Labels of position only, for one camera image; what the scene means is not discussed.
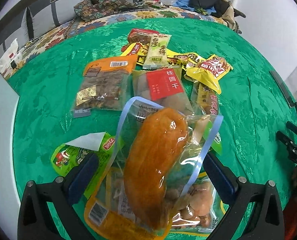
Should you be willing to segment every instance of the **table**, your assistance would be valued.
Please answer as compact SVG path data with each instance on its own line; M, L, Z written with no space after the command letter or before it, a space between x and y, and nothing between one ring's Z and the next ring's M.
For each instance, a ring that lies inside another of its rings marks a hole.
M120 112L95 110L91 116L73 119L70 113L87 63L120 55L132 28L171 34L168 48L225 57L234 67L220 80L221 162L237 176L251 182L275 181L282 207L290 196L289 178L294 164L284 145L276 142L281 130L297 143L286 122L297 124L295 109L289 109L269 70L270 63L247 41L224 25L194 19L159 18L120 22L97 28L54 46L31 60L9 79L20 95L14 127L14 170L20 198L28 180L50 182L57 177L50 157L61 144L81 135L107 131L114 135ZM192 83L182 79L188 96ZM83 214L84 202L74 208ZM242 233L251 206L235 234ZM55 224L67 238L56 212ZM167 239L202 239L169 234Z

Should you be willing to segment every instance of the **food packaging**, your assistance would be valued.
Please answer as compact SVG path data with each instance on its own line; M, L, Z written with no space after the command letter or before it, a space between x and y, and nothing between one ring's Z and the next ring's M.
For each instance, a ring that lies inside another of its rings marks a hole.
M140 42L132 43L125 49L121 56L137 54L136 63L143 66L149 45L142 44ZM167 62L169 66L181 67L186 70L189 67L195 67L206 59L194 52L178 53L167 48Z
M65 177L73 167L78 166L84 160L86 155L98 155L98 169L84 192L84 196L89 199L112 156L114 144L115 136L111 136L106 132L88 134L58 146L50 162L55 171L60 176Z
M179 67L154 71L133 70L134 96L146 98L185 115L193 114L181 75L182 69Z
M219 80L231 69L233 67L227 63L225 58L212 55L206 61L200 62L196 67L187 68L186 75L221 94Z
M148 47L143 69L159 69L163 66L168 66L167 62L167 45L171 35L168 34L153 34Z
M74 102L74 113L92 108L122 110L130 99L130 74L136 55L110 57L89 63Z
M130 31L127 36L128 44L122 47L121 51L124 52L132 43L140 42L143 45L150 44L151 37L153 34L158 34L155 30L137 29L134 28Z
M166 192L172 198L178 191ZM176 208L170 233L208 236L224 216L223 203L205 172L200 173Z
M219 104L216 93L200 82L195 82L193 85L191 101L196 102L206 114L218 114Z
M141 97L125 105L107 176L88 200L84 219L102 237L164 239L175 205L196 181L223 120L214 115L183 115ZM179 190L172 200L168 190Z

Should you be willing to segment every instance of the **barcode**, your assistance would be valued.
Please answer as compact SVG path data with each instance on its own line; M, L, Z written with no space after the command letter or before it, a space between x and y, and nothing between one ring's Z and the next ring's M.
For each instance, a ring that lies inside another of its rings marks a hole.
M127 66L128 61L111 61L110 67L122 67Z
M99 203L95 202L93 208L90 211L89 219L99 227L106 218L107 214L108 210Z

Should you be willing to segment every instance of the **green package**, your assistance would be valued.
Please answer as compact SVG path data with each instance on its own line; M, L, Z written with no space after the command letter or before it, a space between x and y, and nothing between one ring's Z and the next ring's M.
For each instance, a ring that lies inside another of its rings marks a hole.
M114 144L115 136L108 133L105 133L98 151L61 144L54 151L50 161L55 171L60 176L65 177L73 167L78 166L84 160L87 154L97 154L99 159L98 169L84 192L84 196L89 199L112 156Z
M211 129L212 129L212 122L208 122L207 124L207 127L205 128L205 132L203 134L203 138L206 140ZM220 137L220 134L217 133L215 138L214 138L214 141L211 145L212 149L215 150L219 155L222 155L222 141L221 141L221 137Z

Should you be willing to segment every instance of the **floral bedspread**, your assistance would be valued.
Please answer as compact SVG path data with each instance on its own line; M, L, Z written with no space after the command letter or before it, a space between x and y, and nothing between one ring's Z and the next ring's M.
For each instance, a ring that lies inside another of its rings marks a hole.
M16 71L21 69L27 62L31 61L33 58L37 57L42 52L48 50L49 48L61 43L66 38L71 38L80 33L99 28L105 25L110 25L117 22L124 22L129 20L138 19L149 19L149 18L188 18L196 20L204 20L209 22L217 22L227 26L227 23L221 18L216 18L213 16L204 16L196 12L191 12L183 10L178 7L170 6L165 9L154 9L148 11L132 11L125 12L121 14L111 15L103 17L90 22L84 22L82 19L77 18L76 20L71 20L67 23L62 24L59 27L49 31L40 38L38 38L33 45L29 46L22 52L22 60L19 62L17 68L8 68L2 73L2 76L7 80Z
M74 20L64 23L39 37L34 42L34 44L24 49L24 51L22 52L22 60L17 65L17 68L8 68L5 72L2 73L2 76L6 80L8 80L12 75L14 75L16 71L21 69L27 62L31 61L33 58L40 55L42 52L52 48L56 44L59 44L62 41L64 41L66 39L66 33L73 22Z
M217 22L227 26L227 23L221 18L216 18L213 16L204 16L197 12L191 12L178 7L170 6L169 8L155 9L154 11L137 11L116 14L112 16L103 17L101 19L93 20L90 22L84 22L82 19L78 18L75 20L75 22L67 32L67 37L71 38L80 33L95 28L99 28L105 25L110 25L112 23L149 18L188 18L196 20L205 20L209 22Z

